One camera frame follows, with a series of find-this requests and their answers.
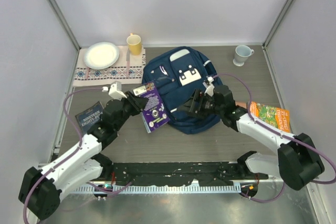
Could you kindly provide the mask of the purple treehouse paperback book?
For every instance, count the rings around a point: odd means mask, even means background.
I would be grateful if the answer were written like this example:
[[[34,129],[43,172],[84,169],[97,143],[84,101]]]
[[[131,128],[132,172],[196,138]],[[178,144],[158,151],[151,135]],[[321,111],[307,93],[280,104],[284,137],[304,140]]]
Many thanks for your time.
[[[152,133],[170,121],[165,105],[153,81],[134,88],[133,93],[137,97],[148,99],[141,114],[148,133]]]

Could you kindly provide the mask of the navy blue student backpack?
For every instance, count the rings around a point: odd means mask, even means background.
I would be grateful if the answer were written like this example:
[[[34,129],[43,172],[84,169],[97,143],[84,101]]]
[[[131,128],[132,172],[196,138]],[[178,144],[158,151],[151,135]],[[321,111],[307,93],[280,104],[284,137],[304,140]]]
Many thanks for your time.
[[[209,115],[205,119],[188,116],[177,108],[183,105],[196,89],[205,91],[207,76],[215,76],[211,60],[203,53],[187,46],[174,48],[150,60],[143,68],[142,83],[153,82],[170,119],[168,124],[184,134],[204,132],[220,117]]]

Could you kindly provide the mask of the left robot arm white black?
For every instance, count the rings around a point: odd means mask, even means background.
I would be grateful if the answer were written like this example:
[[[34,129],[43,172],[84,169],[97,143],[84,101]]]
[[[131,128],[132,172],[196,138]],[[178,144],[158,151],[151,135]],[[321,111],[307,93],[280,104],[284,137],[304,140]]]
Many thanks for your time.
[[[71,149],[42,168],[29,168],[23,177],[18,199],[23,203],[23,222],[28,214],[38,220],[49,218],[62,200],[74,189],[93,179],[107,181],[112,162],[101,154],[117,137],[118,131],[131,116],[144,111],[147,98],[132,92],[112,91],[99,120]]]

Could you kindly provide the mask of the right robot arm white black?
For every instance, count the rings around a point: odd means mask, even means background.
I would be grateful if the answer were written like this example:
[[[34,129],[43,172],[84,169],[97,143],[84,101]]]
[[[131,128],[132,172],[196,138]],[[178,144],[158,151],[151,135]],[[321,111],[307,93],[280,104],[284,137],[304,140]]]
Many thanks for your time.
[[[293,135],[257,119],[236,104],[226,85],[207,88],[205,92],[197,89],[177,109],[199,119],[218,115],[227,127],[254,138],[274,152],[274,156],[259,153],[248,156],[237,166],[242,179],[250,179],[255,173],[268,174],[280,177],[290,188],[300,190],[325,170],[308,135]]]

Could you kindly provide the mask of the patterned cloth placemat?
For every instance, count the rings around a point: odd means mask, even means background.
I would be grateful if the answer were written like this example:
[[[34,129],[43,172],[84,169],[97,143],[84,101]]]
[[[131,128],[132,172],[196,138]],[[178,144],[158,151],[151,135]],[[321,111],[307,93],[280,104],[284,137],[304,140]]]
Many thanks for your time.
[[[88,79],[85,80],[87,66],[83,62],[83,57],[86,52],[81,49],[78,55],[78,61],[75,68],[74,87],[99,86],[111,84],[115,81],[120,81],[122,84],[139,84],[142,82],[143,68],[146,65],[145,49],[138,56],[130,55],[130,77],[127,78],[127,50],[128,46],[119,46],[119,58],[111,67],[102,70],[90,69]]]

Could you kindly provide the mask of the tan leather wallet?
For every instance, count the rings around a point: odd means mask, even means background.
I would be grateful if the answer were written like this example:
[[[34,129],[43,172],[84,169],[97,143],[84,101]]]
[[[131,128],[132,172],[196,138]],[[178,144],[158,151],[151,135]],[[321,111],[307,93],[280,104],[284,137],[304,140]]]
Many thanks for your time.
[[[242,108],[247,108],[248,104],[245,102],[236,102],[236,105],[242,107]]]

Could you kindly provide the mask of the dark blue Nineteen Eighty-Four book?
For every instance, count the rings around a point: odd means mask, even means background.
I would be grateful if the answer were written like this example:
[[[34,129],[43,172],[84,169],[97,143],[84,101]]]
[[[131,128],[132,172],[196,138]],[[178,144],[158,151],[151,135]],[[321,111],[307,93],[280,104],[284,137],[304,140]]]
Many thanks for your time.
[[[100,101],[96,102],[93,106],[80,112],[75,116],[77,123],[83,134],[100,120],[100,115],[103,112],[103,106]]]

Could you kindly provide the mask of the white paper plate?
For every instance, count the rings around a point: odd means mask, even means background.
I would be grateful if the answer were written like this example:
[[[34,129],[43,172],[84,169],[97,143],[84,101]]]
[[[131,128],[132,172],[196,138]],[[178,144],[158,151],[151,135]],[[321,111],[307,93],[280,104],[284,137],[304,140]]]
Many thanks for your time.
[[[111,67],[119,58],[119,48],[110,42],[99,42],[90,46],[83,57],[84,64],[95,70]]]

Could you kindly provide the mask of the yellow mug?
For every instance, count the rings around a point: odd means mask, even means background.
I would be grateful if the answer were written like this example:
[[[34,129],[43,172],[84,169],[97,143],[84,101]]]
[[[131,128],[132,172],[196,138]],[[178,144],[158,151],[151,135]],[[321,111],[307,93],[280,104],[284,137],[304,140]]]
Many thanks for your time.
[[[127,44],[132,55],[137,56],[142,52],[142,40],[139,35],[130,34],[127,37]]]

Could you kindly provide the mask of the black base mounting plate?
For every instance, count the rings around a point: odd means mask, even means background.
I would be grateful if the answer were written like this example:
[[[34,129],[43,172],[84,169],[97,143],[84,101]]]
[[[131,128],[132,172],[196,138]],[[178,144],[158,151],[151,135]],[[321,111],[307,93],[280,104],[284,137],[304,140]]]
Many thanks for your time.
[[[268,179],[254,174],[240,163],[230,162],[166,162],[113,163],[107,173],[94,179],[115,182],[119,186],[189,186],[197,180],[201,186],[232,185],[235,180]]]

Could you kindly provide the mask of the light blue footed cup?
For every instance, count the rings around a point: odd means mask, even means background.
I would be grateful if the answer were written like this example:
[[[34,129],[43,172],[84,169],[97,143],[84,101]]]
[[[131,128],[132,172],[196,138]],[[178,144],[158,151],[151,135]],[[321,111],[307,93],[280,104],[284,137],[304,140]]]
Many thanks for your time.
[[[247,59],[254,54],[254,50],[246,45],[239,45],[235,48],[235,54],[233,58],[233,64],[241,67],[247,61]]]

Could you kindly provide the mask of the orange green treehouse book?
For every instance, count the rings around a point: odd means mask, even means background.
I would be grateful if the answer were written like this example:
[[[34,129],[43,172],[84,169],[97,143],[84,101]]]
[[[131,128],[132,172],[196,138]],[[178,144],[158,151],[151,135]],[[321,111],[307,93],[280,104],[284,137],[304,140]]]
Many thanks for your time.
[[[284,132],[291,132],[289,110],[252,101],[250,105],[250,111],[263,122],[272,125]]]

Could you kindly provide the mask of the pink handled table knife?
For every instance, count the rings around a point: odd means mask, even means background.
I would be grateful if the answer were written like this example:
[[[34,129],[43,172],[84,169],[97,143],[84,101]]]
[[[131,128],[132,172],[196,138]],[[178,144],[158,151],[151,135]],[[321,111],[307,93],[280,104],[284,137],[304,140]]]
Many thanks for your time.
[[[130,49],[127,50],[126,61],[127,61],[127,78],[129,78],[130,77],[130,74],[129,74],[129,71],[130,71]]]

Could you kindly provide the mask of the pink handled fork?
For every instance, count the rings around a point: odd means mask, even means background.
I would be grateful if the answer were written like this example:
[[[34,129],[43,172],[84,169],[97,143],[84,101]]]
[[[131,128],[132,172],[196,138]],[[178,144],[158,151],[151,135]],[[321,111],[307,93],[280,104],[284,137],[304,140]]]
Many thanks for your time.
[[[87,79],[88,79],[89,71],[90,71],[90,68],[89,68],[89,67],[87,67],[87,68],[86,68],[86,75],[85,75],[85,80],[87,80]]]

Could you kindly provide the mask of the aluminium frame rail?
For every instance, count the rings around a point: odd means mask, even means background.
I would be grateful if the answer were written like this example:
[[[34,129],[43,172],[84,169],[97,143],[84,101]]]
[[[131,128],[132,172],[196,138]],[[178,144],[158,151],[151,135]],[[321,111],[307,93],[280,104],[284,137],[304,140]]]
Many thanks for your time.
[[[245,160],[239,159],[236,163],[240,163],[247,167]],[[51,171],[50,174],[47,175],[47,178],[53,179],[55,182],[61,184],[67,179],[75,180],[79,177],[82,177],[84,180],[96,179],[110,171],[112,165],[113,162],[108,158],[104,156],[95,156],[83,164],[64,163],[59,167],[56,167],[55,164],[50,164],[49,166],[45,166],[41,172],[46,173],[48,170]]]

